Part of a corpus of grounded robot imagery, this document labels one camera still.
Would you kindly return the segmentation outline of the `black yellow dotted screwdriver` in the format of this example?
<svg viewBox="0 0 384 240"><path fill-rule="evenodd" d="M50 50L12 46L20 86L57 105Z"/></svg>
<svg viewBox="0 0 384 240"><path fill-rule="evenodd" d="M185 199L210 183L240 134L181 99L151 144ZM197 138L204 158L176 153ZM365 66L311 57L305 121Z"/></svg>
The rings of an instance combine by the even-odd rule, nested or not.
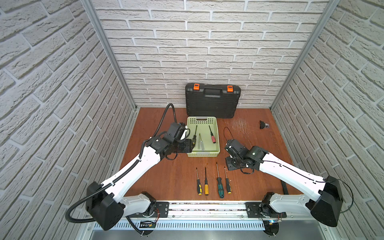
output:
<svg viewBox="0 0 384 240"><path fill-rule="evenodd" d="M197 141L197 128L198 128L198 126L196 126L195 134L194 134L194 136L193 136L193 138L192 138L192 148L193 148L193 149L195 148L195 146L196 146L196 141Z"/></svg>

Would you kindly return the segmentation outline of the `light green perforated bin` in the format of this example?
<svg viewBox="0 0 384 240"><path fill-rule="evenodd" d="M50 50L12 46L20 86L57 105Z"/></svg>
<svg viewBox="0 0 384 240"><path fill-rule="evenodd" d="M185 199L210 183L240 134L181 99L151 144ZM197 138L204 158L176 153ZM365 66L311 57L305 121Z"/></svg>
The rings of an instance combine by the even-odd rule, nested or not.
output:
<svg viewBox="0 0 384 240"><path fill-rule="evenodd" d="M216 117L188 117L187 118L187 127L191 130L191 135L189 139L192 140L195 129L197 128L197 141L196 146L191 153L187 153L187 156L190 158L215 158L220 153L220 141L219 141L219 130ZM216 137L217 142L213 144L210 134L209 126ZM202 152L199 149L198 139L199 134L201 134L205 151Z"/></svg>

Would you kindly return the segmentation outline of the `pink handle screwdriver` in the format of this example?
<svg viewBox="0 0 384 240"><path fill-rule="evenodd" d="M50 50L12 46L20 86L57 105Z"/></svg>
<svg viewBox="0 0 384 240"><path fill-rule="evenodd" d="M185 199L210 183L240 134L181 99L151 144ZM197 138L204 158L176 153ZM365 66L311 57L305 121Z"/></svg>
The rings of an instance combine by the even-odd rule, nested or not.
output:
<svg viewBox="0 0 384 240"><path fill-rule="evenodd" d="M209 129L210 129L210 134L211 134L212 142L213 142L213 144L215 144L217 142L217 140L216 140L216 137L215 137L215 135L214 135L214 133L213 133L213 131L211 129L211 126L209 126Z"/></svg>

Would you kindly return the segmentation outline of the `small black yellow screwdriver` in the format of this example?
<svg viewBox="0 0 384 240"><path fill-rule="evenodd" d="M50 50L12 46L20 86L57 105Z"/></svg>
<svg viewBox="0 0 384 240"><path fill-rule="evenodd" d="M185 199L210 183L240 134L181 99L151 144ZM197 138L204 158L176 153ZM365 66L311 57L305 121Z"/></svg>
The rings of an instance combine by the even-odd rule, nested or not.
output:
<svg viewBox="0 0 384 240"><path fill-rule="evenodd" d="M231 194L232 193L232 187L231 187L231 184L230 184L230 180L228 178L228 175L227 175L227 168L224 167L224 171L225 171L225 180L226 180L226 189L227 189L227 193L228 194Z"/></svg>

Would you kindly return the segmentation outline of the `clear handle screwdriver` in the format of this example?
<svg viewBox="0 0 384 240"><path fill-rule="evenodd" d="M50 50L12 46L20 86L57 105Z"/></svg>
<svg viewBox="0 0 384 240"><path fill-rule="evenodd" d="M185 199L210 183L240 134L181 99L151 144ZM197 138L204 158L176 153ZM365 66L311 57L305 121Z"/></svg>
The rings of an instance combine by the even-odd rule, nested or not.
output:
<svg viewBox="0 0 384 240"><path fill-rule="evenodd" d="M204 143L203 143L203 139L202 139L201 134L199 134L198 145L199 145L199 149L200 149L202 152L204 152L204 151L205 151L205 148L204 148Z"/></svg>

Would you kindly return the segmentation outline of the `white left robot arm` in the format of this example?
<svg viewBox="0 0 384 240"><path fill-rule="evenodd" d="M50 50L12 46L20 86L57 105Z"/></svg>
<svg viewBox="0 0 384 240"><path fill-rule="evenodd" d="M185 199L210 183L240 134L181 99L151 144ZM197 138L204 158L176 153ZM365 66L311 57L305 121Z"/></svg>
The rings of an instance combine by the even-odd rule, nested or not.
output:
<svg viewBox="0 0 384 240"><path fill-rule="evenodd" d="M171 154L190 153L196 142L191 139L153 138L123 169L101 184L93 182L87 188L86 210L104 231L114 227L121 218L145 213L155 199L149 194L124 198L126 192L154 165Z"/></svg>

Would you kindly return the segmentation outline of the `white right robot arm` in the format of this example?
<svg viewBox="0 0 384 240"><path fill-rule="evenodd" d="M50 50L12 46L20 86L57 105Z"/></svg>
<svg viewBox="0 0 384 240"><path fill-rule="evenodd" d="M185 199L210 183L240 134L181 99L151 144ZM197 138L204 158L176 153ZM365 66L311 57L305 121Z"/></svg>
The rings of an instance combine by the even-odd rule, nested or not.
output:
<svg viewBox="0 0 384 240"><path fill-rule="evenodd" d="M301 192L299 195L268 192L258 206L258 214L262 218L278 218L283 213L296 213L312 216L329 227L338 225L344 202L338 179L310 174L258 146L247 149L235 139L227 141L225 150L229 153L226 163L231 171L260 171Z"/></svg>

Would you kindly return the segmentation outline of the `small black knob object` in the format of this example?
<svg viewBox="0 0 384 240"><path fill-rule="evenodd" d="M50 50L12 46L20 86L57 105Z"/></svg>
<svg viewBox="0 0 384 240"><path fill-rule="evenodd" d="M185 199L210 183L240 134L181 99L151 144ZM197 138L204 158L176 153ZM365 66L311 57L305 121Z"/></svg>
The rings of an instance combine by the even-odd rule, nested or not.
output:
<svg viewBox="0 0 384 240"><path fill-rule="evenodd" d="M263 121L260 121L259 124L260 124L260 129L268 129L270 127L268 123L265 123Z"/></svg>

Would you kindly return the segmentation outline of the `black plastic tool case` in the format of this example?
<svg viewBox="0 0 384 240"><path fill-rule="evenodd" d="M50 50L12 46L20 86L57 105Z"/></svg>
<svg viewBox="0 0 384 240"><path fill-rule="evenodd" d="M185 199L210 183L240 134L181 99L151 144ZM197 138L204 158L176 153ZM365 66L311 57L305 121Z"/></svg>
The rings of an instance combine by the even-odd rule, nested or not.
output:
<svg viewBox="0 0 384 240"><path fill-rule="evenodd" d="M187 115L231 119L241 96L236 85L188 83L185 86Z"/></svg>

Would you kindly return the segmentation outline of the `aluminium front rail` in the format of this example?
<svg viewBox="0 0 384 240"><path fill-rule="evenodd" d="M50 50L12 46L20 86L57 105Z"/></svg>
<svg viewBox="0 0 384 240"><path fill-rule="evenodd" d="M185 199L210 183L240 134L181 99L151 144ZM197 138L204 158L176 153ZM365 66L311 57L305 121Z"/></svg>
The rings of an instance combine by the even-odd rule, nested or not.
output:
<svg viewBox="0 0 384 240"><path fill-rule="evenodd" d="M142 213L134 213L130 218L153 220L160 214L161 220L310 220L311 214L291 213L284 210L282 214L271 214L270 217L261 215L259 201L170 201L156 202L156 210L150 217Z"/></svg>

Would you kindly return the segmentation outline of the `aluminium corner frame post left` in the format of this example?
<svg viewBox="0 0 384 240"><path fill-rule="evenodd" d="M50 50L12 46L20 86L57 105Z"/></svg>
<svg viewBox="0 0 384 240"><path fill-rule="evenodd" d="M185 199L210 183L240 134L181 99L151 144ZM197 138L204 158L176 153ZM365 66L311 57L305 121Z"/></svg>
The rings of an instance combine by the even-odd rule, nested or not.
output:
<svg viewBox="0 0 384 240"><path fill-rule="evenodd" d="M93 5L93 2L90 0L83 0L82 1L84 9L89 16L90 22L92 23L94 30L100 40L101 45L103 46L103 49L110 60L111 66L113 70L115 71L115 74L117 76L118 81L122 85L123 91L128 98L128 102L133 108L133 110L137 110L137 105L135 104L134 98L132 97L132 94L129 90L129 87L126 83L126 80L123 76L122 70L119 66L119 63L117 61L117 58L115 56L115 53L113 51L113 48L109 42L109 39L107 37L107 34L102 26L102 22L97 14L97 11Z"/></svg>

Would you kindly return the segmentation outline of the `aluminium corner frame post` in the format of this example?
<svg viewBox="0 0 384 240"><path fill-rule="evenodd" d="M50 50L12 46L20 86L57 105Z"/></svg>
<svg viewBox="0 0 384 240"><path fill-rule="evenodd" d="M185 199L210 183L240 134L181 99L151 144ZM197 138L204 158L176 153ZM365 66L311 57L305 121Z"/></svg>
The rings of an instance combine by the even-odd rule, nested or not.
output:
<svg viewBox="0 0 384 240"><path fill-rule="evenodd" d="M90 0L83 0L82 1L84 9L89 16L90 22L92 23L94 30L100 40L101 45L103 46L103 49L110 60L111 66L113 70L115 71L115 74L117 76L118 81L122 85L123 91L128 98L128 102L133 108L133 110L137 110L137 105L135 104L134 98L132 97L132 94L129 90L129 87L126 83L126 80L123 76L122 70L119 66L119 63L117 61L117 58L115 56L115 53L113 51L113 48L109 42L109 39L107 37L107 34L102 26L102 22L97 14L97 11L93 5L93 2Z"/></svg>
<svg viewBox="0 0 384 240"><path fill-rule="evenodd" d="M290 85L291 81L293 80L297 70L300 68L301 64L305 61L307 55L311 51L312 47L318 40L320 34L322 33L323 29L325 28L327 22L329 21L330 17L334 13L335 9L339 5L340 0L330 0L328 1L323 13L321 14L318 22L316 23L313 31L311 32L308 40L306 41L304 47L302 48L300 54L298 55L298 58L296 59L295 63L293 64L293 67L289 71L289 74L287 75L285 81L283 82L277 96L275 97L272 105L270 106L270 110L273 111L279 101L282 99L284 92Z"/></svg>

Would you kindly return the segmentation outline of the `aluminium corner frame post right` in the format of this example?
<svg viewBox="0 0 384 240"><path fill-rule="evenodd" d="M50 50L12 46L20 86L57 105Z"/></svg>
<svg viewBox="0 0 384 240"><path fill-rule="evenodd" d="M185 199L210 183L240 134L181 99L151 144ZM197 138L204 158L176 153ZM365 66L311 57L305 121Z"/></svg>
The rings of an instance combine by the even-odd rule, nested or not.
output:
<svg viewBox="0 0 384 240"><path fill-rule="evenodd" d="M273 111L279 101L282 99L284 92L290 85L291 81L293 80L297 70L300 68L301 64L305 61L307 55L311 51L312 47L318 40L320 34L322 33L323 29L325 28L327 22L329 21L330 17L334 13L335 9L339 5L340 0L330 0L328 1L323 13L321 14L318 22L316 23L313 31L311 32L308 40L306 41L304 47L302 48L300 54L298 55L298 58L296 59L295 63L293 64L293 67L289 71L289 74L287 75L285 81L283 82L277 96L275 97L272 105L270 106L270 110Z"/></svg>

